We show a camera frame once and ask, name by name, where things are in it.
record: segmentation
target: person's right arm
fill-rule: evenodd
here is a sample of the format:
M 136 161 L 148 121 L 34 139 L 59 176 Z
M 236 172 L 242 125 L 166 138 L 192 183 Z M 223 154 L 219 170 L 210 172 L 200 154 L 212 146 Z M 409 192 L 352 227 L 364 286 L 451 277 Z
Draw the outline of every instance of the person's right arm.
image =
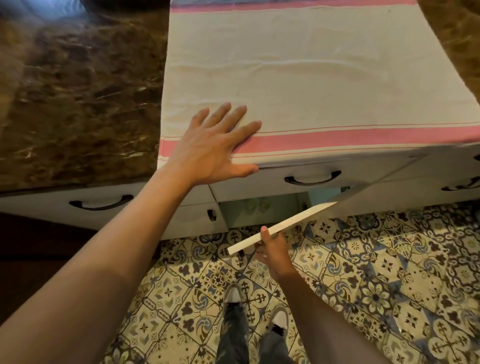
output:
M 282 234 L 263 226 L 256 257 L 268 266 L 287 298 L 299 335 L 314 364 L 388 364 L 390 361 L 362 334 L 311 290 L 293 266 Z

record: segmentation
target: forearm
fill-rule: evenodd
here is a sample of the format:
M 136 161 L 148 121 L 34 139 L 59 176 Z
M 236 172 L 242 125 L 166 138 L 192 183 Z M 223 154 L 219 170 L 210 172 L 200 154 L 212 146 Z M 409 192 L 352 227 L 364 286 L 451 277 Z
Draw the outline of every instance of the forearm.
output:
M 390 363 L 341 314 L 323 302 L 298 272 L 285 274 L 279 284 L 311 363 Z
M 98 363 L 188 190 L 174 173 L 157 173 L 0 328 L 4 361 Z

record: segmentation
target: jeans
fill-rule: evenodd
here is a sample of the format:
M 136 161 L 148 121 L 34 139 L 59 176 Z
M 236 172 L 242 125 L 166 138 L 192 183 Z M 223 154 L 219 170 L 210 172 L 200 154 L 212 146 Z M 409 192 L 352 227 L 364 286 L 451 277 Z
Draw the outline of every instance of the jeans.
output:
M 227 307 L 223 320 L 216 364 L 248 364 L 248 322 L 240 306 Z M 267 332 L 260 341 L 260 364 L 292 364 L 285 339 Z

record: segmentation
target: person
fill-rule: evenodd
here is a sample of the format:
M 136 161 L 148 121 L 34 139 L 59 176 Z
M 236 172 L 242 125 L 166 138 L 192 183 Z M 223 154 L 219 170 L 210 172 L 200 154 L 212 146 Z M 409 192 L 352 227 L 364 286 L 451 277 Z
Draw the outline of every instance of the person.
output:
M 3 363 L 98 363 L 136 293 L 173 213 L 194 186 L 258 171 L 231 162 L 234 148 L 256 133 L 260 121 L 235 128 L 246 106 L 225 103 L 211 116 L 200 110 L 168 162 L 39 291 L 0 327 Z M 341 315 L 326 305 L 292 265 L 280 235 L 264 227 L 256 258 L 283 290 L 312 363 L 388 363 Z M 248 325 L 238 286 L 226 292 L 218 363 L 247 363 Z M 274 310 L 261 344 L 262 363 L 288 363 L 288 313 Z

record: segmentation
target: brown marble countertop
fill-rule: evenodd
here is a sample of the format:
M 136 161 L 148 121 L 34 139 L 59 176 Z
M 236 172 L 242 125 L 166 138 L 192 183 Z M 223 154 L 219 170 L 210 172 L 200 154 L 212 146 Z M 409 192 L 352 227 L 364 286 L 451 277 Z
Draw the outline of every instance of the brown marble countertop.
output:
M 0 18 L 0 193 L 128 183 L 156 169 L 168 8 L 70 3 L 68 17 Z M 480 0 L 420 6 L 480 100 Z

